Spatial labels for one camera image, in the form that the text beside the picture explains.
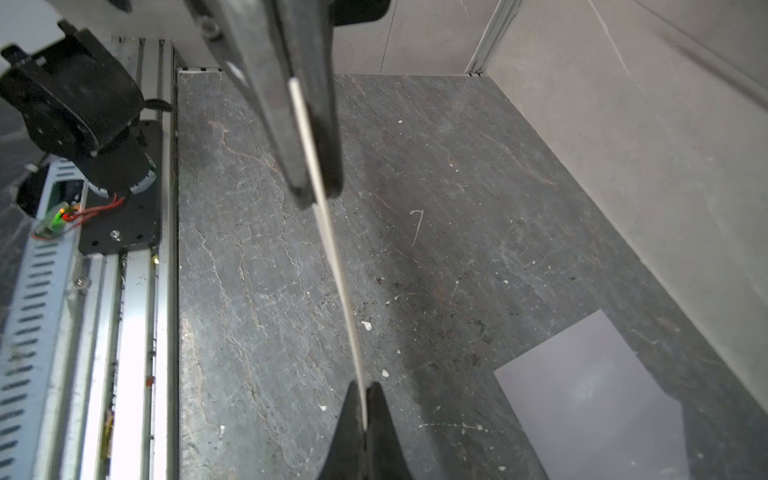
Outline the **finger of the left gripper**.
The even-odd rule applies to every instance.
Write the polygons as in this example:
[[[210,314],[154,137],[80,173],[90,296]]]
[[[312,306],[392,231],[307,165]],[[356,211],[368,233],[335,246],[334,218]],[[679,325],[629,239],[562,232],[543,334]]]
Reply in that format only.
[[[412,480],[381,384],[374,382],[366,395],[365,479]]]
[[[363,480],[367,478],[366,433],[360,391],[356,381],[349,384],[318,480]]]

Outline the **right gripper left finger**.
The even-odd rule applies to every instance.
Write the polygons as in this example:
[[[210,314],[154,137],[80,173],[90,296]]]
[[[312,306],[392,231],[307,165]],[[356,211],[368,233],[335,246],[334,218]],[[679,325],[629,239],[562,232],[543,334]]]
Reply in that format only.
[[[258,114],[273,157],[300,209],[314,201],[289,94],[289,62],[273,1],[187,1],[197,30],[220,67]]]

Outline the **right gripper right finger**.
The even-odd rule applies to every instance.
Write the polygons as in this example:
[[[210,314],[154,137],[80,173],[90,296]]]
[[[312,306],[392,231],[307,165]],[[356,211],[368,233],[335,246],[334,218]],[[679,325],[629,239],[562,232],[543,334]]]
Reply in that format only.
[[[332,69],[332,23],[326,1],[276,3],[289,71],[300,82],[311,120],[326,195],[343,188],[340,139]]]

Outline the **beige letter paper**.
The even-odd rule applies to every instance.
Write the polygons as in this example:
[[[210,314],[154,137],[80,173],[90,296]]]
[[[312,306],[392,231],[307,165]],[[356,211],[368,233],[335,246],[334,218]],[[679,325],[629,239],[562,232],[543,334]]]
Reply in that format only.
[[[362,429],[364,432],[366,432],[369,426],[369,415],[367,409],[365,372],[363,368],[360,339],[357,325],[354,320],[351,297],[346,280],[344,265],[341,260],[335,238],[333,222],[322,178],[322,169],[320,167],[319,155],[311,125],[309,109],[301,89],[300,81],[297,78],[291,78],[288,81],[288,89],[295,110],[302,149],[304,151],[305,161],[315,197],[313,212],[318,225],[318,230],[326,258],[333,274],[333,278],[339,294],[343,318],[346,324],[350,351],[352,354],[356,375],[358,396],[360,400]]]

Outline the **grey purple envelope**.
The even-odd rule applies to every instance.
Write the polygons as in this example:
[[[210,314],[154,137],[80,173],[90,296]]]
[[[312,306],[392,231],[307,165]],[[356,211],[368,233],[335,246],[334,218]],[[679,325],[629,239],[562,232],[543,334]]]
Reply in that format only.
[[[680,402],[603,311],[494,375],[548,478],[689,478]]]

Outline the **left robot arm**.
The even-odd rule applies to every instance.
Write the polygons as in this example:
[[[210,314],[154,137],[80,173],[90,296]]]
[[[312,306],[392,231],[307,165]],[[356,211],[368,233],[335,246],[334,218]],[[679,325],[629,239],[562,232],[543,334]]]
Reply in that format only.
[[[321,3],[277,14],[193,5],[199,31],[262,115],[291,194],[314,212],[345,317],[349,287],[328,201],[342,184]],[[90,31],[2,54],[1,95],[49,163],[1,348],[5,479],[179,476],[177,62]]]

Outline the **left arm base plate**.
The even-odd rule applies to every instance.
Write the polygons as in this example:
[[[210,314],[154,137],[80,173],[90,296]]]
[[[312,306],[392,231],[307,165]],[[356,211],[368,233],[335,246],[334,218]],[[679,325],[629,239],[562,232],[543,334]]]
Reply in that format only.
[[[140,120],[118,144],[75,162],[89,187],[86,207],[97,210],[81,226],[81,254],[119,254],[159,244],[162,159],[161,123]]]

